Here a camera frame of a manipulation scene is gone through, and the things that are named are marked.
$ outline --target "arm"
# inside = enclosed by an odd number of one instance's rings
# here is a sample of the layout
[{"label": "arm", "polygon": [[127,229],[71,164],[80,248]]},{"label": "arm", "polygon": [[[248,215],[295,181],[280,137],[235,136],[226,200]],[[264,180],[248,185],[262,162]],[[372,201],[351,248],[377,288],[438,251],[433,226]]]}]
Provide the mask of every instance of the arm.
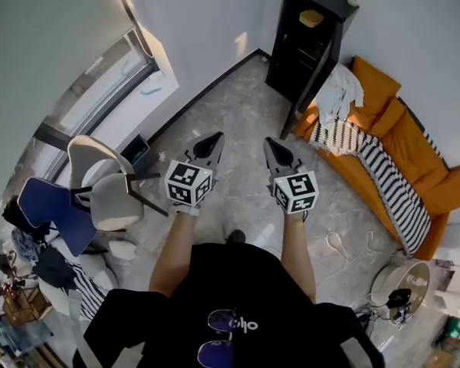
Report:
[{"label": "arm", "polygon": [[189,272],[197,217],[178,212],[150,278],[149,291],[171,297]]},{"label": "arm", "polygon": [[284,214],[281,264],[300,289],[315,303],[314,268],[308,256],[302,214]]}]

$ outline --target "striped blanket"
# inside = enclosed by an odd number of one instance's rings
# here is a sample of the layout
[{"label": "striped blanket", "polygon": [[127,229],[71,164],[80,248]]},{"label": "striped blanket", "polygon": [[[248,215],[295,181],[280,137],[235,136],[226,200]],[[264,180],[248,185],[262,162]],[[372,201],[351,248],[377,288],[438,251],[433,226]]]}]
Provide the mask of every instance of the striped blanket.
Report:
[{"label": "striped blanket", "polygon": [[431,220],[422,200],[378,138],[364,133],[349,121],[336,120],[326,126],[317,121],[310,145],[334,154],[355,156],[363,164],[375,182],[407,256],[414,255],[428,234]]}]

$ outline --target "orange sofa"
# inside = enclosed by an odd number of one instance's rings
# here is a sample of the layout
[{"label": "orange sofa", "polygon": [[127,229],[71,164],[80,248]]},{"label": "orange sofa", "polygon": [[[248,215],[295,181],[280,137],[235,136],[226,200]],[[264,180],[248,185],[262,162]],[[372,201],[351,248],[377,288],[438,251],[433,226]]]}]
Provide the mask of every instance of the orange sofa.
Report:
[{"label": "orange sofa", "polygon": [[[421,123],[396,98],[399,83],[357,56],[350,69],[365,95],[362,108],[351,104],[347,119],[380,139],[384,150],[422,198],[431,228],[414,258],[430,260],[442,240],[450,211],[460,207],[460,166],[449,169],[429,144]],[[295,127],[295,135],[309,141],[318,115],[318,108],[311,104]],[[353,187],[402,246],[378,190],[361,162],[353,156],[337,156],[320,149],[318,153]]]}]

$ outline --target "striped cloth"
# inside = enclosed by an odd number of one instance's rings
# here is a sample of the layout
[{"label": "striped cloth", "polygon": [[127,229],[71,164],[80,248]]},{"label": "striped cloth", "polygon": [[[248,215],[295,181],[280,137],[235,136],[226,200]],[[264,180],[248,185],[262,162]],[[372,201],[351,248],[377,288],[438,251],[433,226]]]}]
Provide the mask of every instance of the striped cloth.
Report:
[{"label": "striped cloth", "polygon": [[107,296],[107,291],[97,284],[92,278],[89,278],[82,266],[79,264],[66,261],[75,271],[75,285],[82,295],[82,304],[80,306],[80,315],[92,320]]},{"label": "striped cloth", "polygon": [[310,137],[312,147],[334,154],[355,156],[375,182],[380,198],[408,257],[421,246],[431,227],[422,200],[396,168],[378,138],[349,121],[326,126],[317,122]]}]

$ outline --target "white cloth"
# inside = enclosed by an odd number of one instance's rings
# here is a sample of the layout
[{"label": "white cloth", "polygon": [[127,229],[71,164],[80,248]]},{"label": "white cloth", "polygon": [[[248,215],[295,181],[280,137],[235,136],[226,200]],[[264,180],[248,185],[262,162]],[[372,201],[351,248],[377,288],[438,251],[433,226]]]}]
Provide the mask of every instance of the white cloth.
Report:
[{"label": "white cloth", "polygon": [[320,111],[320,124],[326,126],[337,117],[345,121],[350,112],[350,102],[363,107],[364,92],[361,83],[342,64],[337,64],[312,101]]}]

